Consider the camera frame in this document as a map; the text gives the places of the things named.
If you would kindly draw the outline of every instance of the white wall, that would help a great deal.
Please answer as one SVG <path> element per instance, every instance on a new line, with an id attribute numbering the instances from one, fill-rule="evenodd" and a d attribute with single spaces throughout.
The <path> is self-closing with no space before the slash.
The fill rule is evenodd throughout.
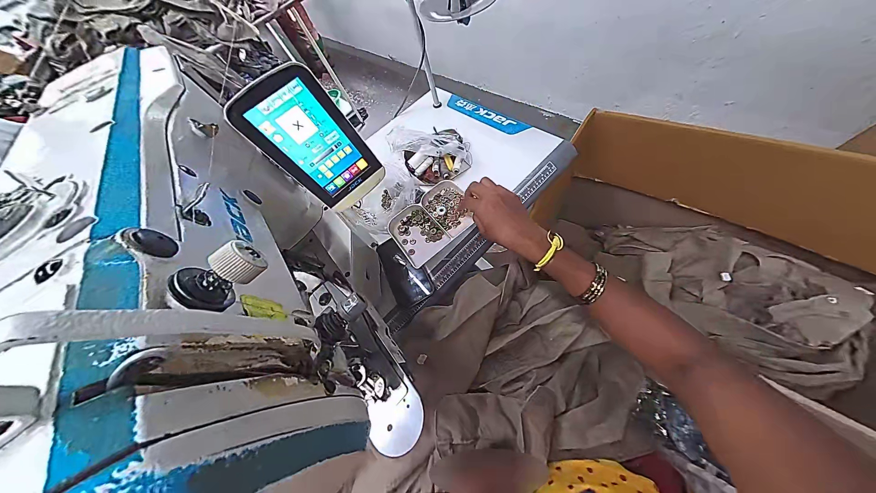
<path id="1" fill-rule="evenodd" d="M 321 33 L 416 65 L 405 0 L 309 0 Z M 873 0 L 498 0 L 426 25 L 436 74 L 590 108 L 837 146 L 876 121 Z"/>

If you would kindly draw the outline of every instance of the lamp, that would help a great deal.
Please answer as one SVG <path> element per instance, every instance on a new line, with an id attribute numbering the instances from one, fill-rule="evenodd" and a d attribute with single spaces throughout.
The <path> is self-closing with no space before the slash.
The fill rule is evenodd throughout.
<path id="1" fill-rule="evenodd" d="M 460 24 L 468 25 L 471 16 L 486 10 L 487 7 L 494 3 L 496 3 L 496 0 L 423 0 L 420 4 L 420 12 L 418 13 L 414 0 L 407 0 L 407 6 L 413 16 L 413 26 L 416 28 L 420 40 L 420 50 L 422 51 L 420 64 L 426 70 L 426 80 L 429 82 L 429 91 L 432 93 L 432 105 L 435 108 L 441 107 L 441 101 L 438 100 L 438 89 L 435 87 L 432 65 L 429 63 L 429 55 L 426 52 L 426 31 L 423 29 L 423 23 L 420 21 L 420 14 L 431 22 L 457 21 Z"/>

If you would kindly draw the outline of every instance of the bangle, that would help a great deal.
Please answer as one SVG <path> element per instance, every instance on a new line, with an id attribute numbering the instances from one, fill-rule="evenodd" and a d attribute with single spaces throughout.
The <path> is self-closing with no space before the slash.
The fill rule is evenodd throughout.
<path id="1" fill-rule="evenodd" d="M 539 272 L 541 268 L 546 266 L 551 259 L 554 258 L 554 254 L 562 250 L 565 243 L 562 240 L 562 236 L 557 233 L 553 233 L 554 237 L 550 237 L 551 232 L 547 232 L 547 241 L 550 241 L 550 248 L 547 250 L 545 256 L 541 257 L 541 260 L 535 264 L 535 268 L 533 269 L 535 272 Z"/>
<path id="2" fill-rule="evenodd" d="M 605 292 L 605 284 L 608 282 L 608 271 L 595 262 L 593 265 L 597 268 L 597 276 L 590 283 L 590 287 L 578 297 L 583 304 L 593 304 L 598 300 Z"/>

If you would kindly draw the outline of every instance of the yellow bracelet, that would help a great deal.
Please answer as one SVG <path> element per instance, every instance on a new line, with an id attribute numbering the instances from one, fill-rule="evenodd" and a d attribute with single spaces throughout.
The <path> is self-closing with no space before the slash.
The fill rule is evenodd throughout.
<path id="1" fill-rule="evenodd" d="M 551 259 L 554 258 L 554 254 L 562 250 L 565 243 L 562 241 L 562 236 L 557 233 L 554 233 L 554 237 L 550 237 L 551 232 L 547 232 L 547 241 L 550 241 L 550 248 L 547 250 L 545 256 L 541 257 L 539 263 L 535 264 L 535 272 L 539 272 L 541 268 L 546 266 Z"/>

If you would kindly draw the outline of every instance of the yellow fabric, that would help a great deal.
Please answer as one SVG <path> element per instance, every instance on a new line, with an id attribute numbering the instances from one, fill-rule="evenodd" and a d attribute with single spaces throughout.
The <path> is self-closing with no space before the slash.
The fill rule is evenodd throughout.
<path id="1" fill-rule="evenodd" d="M 550 479 L 536 493 L 660 493 L 650 479 L 635 475 L 607 459 L 559 461 L 548 464 Z"/>
<path id="2" fill-rule="evenodd" d="M 535 272 L 540 271 L 541 268 L 546 266 L 548 262 L 550 262 L 551 259 L 554 258 L 554 254 L 562 250 L 563 246 L 565 245 L 562 240 L 562 236 L 554 233 L 554 237 L 551 238 L 550 235 L 551 232 L 547 232 L 547 240 L 550 241 L 550 248 L 547 250 L 545 256 L 541 257 L 539 263 L 535 264 L 535 269 L 533 269 Z"/>
<path id="3" fill-rule="evenodd" d="M 272 318 L 274 320 L 288 319 L 286 312 L 283 311 L 283 305 L 269 299 L 241 295 L 240 304 L 244 306 L 244 313 L 250 317 Z"/>

